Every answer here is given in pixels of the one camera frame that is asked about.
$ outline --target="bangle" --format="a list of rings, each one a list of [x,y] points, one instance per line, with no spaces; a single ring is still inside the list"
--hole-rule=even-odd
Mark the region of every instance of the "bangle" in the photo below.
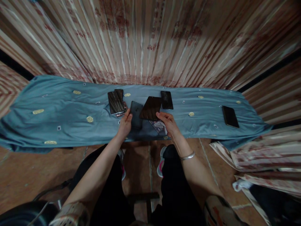
[[[187,159],[192,158],[193,156],[195,156],[195,152],[192,152],[192,154],[190,154],[190,155],[188,155],[188,156],[186,156],[186,157],[182,157],[182,158],[180,158],[180,159],[181,159],[181,160],[187,160]]]

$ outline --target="hand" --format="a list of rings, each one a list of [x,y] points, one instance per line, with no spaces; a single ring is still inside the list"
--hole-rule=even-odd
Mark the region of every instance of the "hand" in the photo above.
[[[173,115],[165,112],[157,112],[156,116],[158,117],[158,119],[164,122],[167,129],[167,136],[169,136],[172,140],[176,136],[181,135],[181,132],[173,118]]]
[[[131,131],[131,121],[132,121],[133,115],[130,114],[130,109],[128,109],[123,116],[123,118],[120,120],[120,126],[119,130],[117,132],[117,136],[120,137],[121,139],[125,139],[129,132]]]

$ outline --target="person's left hand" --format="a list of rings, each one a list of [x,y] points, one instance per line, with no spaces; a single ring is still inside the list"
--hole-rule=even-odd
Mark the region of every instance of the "person's left hand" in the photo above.
[[[129,132],[131,131],[131,121],[133,115],[130,114],[130,109],[126,111],[123,118],[120,120],[119,130],[117,132],[117,136],[122,138],[123,140],[127,137]]]

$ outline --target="smartphone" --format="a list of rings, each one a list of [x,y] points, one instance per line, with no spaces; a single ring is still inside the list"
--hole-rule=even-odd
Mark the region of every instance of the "smartphone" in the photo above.
[[[172,95],[169,91],[161,91],[162,109],[173,110]]]
[[[157,121],[158,118],[156,116],[156,112],[160,111],[161,104],[161,97],[148,97],[139,115],[139,118],[150,121]]]
[[[143,105],[139,104],[135,101],[131,103],[131,114],[133,114],[132,118],[132,128],[141,129],[142,128],[142,119],[139,118],[139,115],[142,111]]]
[[[116,114],[116,117],[123,116],[126,113],[126,111],[128,110],[128,106],[126,105],[125,101],[123,102],[123,105],[124,105],[124,112]]]
[[[234,109],[226,106],[222,106],[222,109],[226,125],[239,128]]]
[[[123,101],[123,89],[114,89],[116,93],[118,93],[121,101]]]
[[[120,97],[117,92],[108,92],[108,99],[110,113],[112,115],[124,112],[124,104],[122,101],[120,101]]]

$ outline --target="white cloth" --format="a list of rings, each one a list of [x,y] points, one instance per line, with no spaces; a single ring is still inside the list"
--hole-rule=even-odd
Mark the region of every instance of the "white cloth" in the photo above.
[[[158,127],[158,128],[164,128],[165,135],[167,135],[167,129],[166,129],[164,122],[162,122],[161,120],[158,120],[154,123],[154,126]]]
[[[235,191],[239,192],[242,188],[249,189],[253,184],[251,182],[239,179],[238,181],[232,184]]]

